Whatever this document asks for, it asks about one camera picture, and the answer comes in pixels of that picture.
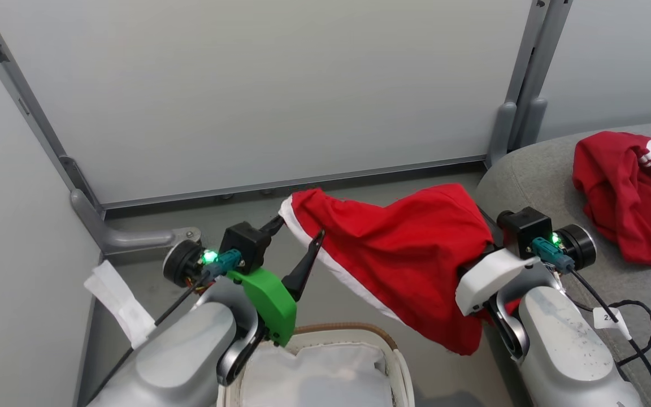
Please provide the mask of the small metal caster bracket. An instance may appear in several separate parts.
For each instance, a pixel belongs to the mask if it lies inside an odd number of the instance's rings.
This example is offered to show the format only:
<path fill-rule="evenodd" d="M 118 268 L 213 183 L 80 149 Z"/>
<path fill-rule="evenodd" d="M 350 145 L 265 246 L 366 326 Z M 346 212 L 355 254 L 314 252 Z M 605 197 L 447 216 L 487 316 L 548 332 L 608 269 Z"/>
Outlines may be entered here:
<path fill-rule="evenodd" d="M 201 230 L 196 227 L 184 227 L 184 228 L 175 228 L 171 230 L 173 232 L 173 242 L 171 245 L 177 245 L 178 243 L 186 240 L 190 240 L 192 242 L 201 243 Z"/>

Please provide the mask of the grey double partition post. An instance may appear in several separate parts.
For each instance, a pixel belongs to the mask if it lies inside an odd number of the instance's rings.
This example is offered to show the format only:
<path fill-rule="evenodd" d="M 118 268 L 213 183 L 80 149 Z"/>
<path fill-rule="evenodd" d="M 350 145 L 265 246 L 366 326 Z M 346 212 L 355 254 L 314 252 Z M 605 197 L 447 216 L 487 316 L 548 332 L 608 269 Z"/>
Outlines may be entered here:
<path fill-rule="evenodd" d="M 504 103 L 493 126 L 485 167 L 537 141 L 548 101 L 541 96 L 546 75 L 573 0 L 530 0 L 530 11 Z"/>

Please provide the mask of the red shorts with white stripe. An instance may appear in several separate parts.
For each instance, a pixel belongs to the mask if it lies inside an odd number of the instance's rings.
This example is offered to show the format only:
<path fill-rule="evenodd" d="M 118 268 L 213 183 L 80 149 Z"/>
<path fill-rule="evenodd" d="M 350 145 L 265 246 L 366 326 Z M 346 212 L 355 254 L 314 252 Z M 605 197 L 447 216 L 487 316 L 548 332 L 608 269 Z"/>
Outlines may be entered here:
<path fill-rule="evenodd" d="M 303 245 L 324 232 L 318 260 L 370 306 L 452 353 L 478 350 L 486 313 L 463 315 L 455 291 L 460 266 L 478 260 L 494 239 L 460 184 L 387 206 L 310 189 L 284 199 L 278 214 Z"/>

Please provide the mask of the grey partition bottom rail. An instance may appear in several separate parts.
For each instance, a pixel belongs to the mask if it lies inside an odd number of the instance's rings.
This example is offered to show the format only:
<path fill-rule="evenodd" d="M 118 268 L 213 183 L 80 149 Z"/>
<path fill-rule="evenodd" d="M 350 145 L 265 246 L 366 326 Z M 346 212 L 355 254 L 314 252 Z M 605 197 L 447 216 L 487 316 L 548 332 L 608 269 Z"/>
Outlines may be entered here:
<path fill-rule="evenodd" d="M 486 155 L 470 155 L 469 157 L 431 161 L 422 164 L 407 164 L 359 172 L 344 172 L 318 177 L 305 177 L 279 182 L 104 203 L 102 204 L 102 209 L 108 212 L 121 212 L 123 215 L 127 215 L 130 211 L 162 211 L 168 207 L 188 206 L 194 205 L 197 202 L 211 200 L 217 201 L 215 196 L 227 193 L 235 193 L 235 196 L 245 196 L 246 199 L 251 200 L 261 196 L 258 193 L 259 190 L 267 188 L 275 188 L 275 196 L 282 196 L 286 192 L 294 192 L 309 187 L 321 187 L 325 189 L 353 188 L 364 185 L 401 182 L 403 180 L 418 179 L 421 177 L 439 177 L 450 172 L 475 172 L 484 168 L 486 161 Z"/>

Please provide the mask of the red jersey with white sleeves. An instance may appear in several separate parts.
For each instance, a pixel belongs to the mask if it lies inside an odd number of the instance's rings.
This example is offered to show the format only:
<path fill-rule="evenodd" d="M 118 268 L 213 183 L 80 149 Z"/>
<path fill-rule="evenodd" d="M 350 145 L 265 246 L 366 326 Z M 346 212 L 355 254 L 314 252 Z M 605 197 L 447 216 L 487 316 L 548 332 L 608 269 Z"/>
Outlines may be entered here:
<path fill-rule="evenodd" d="M 651 137 L 597 132 L 576 143 L 572 182 L 584 213 L 628 263 L 651 266 Z"/>

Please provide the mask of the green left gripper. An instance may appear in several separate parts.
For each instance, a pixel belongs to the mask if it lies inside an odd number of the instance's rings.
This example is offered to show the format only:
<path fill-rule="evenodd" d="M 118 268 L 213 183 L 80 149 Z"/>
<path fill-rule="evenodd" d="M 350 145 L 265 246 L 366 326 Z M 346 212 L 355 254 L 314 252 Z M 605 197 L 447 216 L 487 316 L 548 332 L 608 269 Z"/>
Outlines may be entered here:
<path fill-rule="evenodd" d="M 279 215 L 270 219 L 258 230 L 260 240 L 271 240 L 284 224 L 284 219 Z M 247 275 L 236 270 L 226 274 L 231 281 L 243 286 L 246 297 L 264 321 L 271 341 L 278 346 L 287 346 L 296 330 L 296 302 L 300 301 L 304 293 L 324 237 L 325 230 L 320 230 L 310 241 L 307 253 L 282 281 L 264 268 L 258 268 Z"/>

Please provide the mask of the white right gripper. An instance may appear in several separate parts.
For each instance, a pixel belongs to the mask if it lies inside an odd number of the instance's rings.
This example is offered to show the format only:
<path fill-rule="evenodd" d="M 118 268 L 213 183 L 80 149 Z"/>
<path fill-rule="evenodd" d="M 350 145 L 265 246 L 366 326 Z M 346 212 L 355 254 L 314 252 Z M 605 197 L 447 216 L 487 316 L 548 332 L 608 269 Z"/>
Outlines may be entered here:
<path fill-rule="evenodd" d="M 459 280 L 455 303 L 463 316 L 479 311 L 494 294 L 514 280 L 526 266 L 538 263 L 538 257 L 520 258 L 500 248 L 478 260 Z"/>

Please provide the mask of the grey upholstered seat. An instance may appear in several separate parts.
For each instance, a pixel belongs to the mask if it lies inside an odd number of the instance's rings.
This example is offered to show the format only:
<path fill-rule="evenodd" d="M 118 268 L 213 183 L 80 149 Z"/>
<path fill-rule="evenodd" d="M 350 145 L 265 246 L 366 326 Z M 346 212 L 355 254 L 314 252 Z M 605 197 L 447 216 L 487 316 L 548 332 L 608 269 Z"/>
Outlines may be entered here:
<path fill-rule="evenodd" d="M 651 123 L 610 129 L 651 137 Z M 651 266 L 626 262 L 618 247 L 604 238 L 583 212 L 585 198 L 572 183 L 574 149 L 594 132 L 556 137 L 515 150 L 500 159 L 481 179 L 475 195 L 478 205 L 496 218 L 502 211 L 525 206 L 549 216 L 553 227 L 578 224 L 588 230 L 597 248 L 594 265 L 579 271 L 607 303 L 630 299 L 651 309 Z M 644 346 L 651 333 L 641 307 L 620 307 L 635 341 Z M 651 350 L 646 353 L 651 363 Z"/>

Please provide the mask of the grey partition post with foot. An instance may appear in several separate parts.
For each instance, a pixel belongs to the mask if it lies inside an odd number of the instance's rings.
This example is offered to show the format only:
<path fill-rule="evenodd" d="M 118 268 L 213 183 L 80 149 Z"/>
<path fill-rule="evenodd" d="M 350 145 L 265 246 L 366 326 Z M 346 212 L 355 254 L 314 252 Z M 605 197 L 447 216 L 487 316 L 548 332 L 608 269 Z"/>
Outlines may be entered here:
<path fill-rule="evenodd" d="M 172 230 L 117 230 L 104 217 L 0 33 L 0 247 L 87 257 L 172 246 Z"/>

